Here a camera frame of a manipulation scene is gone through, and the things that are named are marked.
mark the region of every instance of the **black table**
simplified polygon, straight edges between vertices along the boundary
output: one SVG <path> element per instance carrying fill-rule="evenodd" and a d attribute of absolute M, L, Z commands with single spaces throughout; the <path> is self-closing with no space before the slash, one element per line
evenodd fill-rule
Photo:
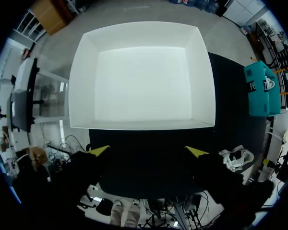
<path fill-rule="evenodd" d="M 89 130 L 92 148 L 110 145 L 110 162 L 100 180 L 113 195 L 162 198 L 200 191 L 192 181 L 185 146 L 216 153 L 243 145 L 261 153 L 266 118 L 248 115 L 243 66 L 209 53 L 216 92 L 216 125 L 210 128 L 158 131 Z"/>

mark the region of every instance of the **pants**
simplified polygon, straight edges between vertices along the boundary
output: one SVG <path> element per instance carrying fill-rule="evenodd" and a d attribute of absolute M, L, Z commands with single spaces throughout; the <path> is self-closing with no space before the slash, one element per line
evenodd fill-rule
<path fill-rule="evenodd" d="M 115 206 L 112 210 L 110 224 L 120 226 L 121 215 L 123 214 L 124 207 Z M 125 222 L 125 227 L 137 228 L 140 218 L 140 207 L 138 205 L 131 205 L 128 211 L 127 219 Z"/>

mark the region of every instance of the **person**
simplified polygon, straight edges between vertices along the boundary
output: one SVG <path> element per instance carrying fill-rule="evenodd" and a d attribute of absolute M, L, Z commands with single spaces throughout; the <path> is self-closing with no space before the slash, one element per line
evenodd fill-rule
<path fill-rule="evenodd" d="M 127 219 L 124 227 L 137 228 L 140 219 L 140 200 L 133 200 L 127 214 Z M 111 225 L 119 226 L 121 225 L 121 216 L 124 212 L 124 206 L 120 200 L 117 200 L 113 204 L 112 214 L 111 214 Z"/>

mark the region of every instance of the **white box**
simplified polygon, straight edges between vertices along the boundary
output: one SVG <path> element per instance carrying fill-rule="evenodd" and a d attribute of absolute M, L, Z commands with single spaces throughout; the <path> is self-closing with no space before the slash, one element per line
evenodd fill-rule
<path fill-rule="evenodd" d="M 214 79 L 197 27 L 124 23 L 83 35 L 70 73 L 71 127 L 212 127 Z"/>

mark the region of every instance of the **bottle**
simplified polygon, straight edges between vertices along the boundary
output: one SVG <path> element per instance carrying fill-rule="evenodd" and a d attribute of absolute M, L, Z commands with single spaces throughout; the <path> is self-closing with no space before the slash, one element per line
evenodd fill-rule
<path fill-rule="evenodd" d="M 216 13 L 217 9 L 219 8 L 219 3 L 216 2 L 216 0 L 210 0 L 206 11 L 208 13 Z"/>
<path fill-rule="evenodd" d="M 208 3 L 209 3 L 209 0 L 197 0 L 195 2 L 195 6 L 200 10 L 205 10 Z"/>
<path fill-rule="evenodd" d="M 194 6 L 196 0 L 183 0 L 182 2 L 183 2 L 183 4 L 185 4 L 186 6 Z"/>

